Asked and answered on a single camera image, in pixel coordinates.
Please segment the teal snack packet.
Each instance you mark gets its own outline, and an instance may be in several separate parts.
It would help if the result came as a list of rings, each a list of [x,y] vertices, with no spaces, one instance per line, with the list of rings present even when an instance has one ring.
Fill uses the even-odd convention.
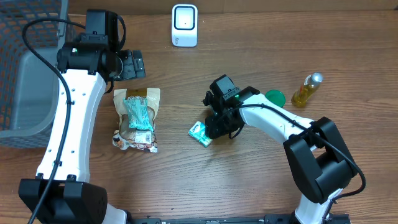
[[[130,96],[124,100],[128,113],[129,128],[154,132],[154,110],[146,97]]]

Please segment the yellow oil bottle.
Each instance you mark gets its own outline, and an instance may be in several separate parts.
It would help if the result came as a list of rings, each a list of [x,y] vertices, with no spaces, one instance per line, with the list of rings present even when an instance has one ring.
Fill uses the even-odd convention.
[[[291,102],[294,106],[302,108],[307,104],[309,98],[319,89],[323,82],[323,75],[315,72],[306,77],[304,83],[293,94]]]

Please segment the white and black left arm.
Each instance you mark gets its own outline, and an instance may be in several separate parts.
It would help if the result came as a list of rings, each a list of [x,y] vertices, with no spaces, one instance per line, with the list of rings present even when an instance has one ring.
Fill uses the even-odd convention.
[[[35,178],[22,179],[19,197],[41,223],[132,223],[127,210],[108,202],[90,183],[90,146],[101,98],[110,79],[145,76],[142,54],[120,50],[105,35],[67,42],[53,67],[59,79],[52,132]]]

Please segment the green lid jar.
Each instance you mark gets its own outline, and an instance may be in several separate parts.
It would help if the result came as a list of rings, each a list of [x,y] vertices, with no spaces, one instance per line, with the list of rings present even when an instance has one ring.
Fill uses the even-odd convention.
[[[265,97],[273,104],[283,108],[285,105],[285,96],[279,90],[269,90]]]

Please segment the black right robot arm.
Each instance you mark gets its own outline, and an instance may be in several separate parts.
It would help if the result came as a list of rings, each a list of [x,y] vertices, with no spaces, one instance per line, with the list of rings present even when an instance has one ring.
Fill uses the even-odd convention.
[[[291,214],[267,214],[261,223],[350,223],[348,215],[334,215],[330,210],[346,196],[343,189],[361,171],[332,120],[299,117],[251,86],[240,89],[227,75],[210,85],[203,104],[213,112],[205,120],[209,138],[234,138],[248,125],[284,147],[302,196]]]

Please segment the brown snack bag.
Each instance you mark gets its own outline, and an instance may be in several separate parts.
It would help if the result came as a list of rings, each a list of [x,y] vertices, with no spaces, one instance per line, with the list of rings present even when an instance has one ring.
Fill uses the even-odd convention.
[[[160,89],[117,89],[113,102],[119,115],[119,129],[114,132],[113,145],[121,150],[158,152],[155,119],[159,112]]]

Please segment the tissue pack white green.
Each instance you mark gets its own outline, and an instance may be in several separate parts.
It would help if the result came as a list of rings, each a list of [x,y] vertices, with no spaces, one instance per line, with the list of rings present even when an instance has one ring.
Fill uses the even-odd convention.
[[[205,125],[197,121],[189,130],[188,134],[196,139],[200,144],[202,144],[204,147],[208,147],[212,139],[210,139],[206,134],[205,134]]]

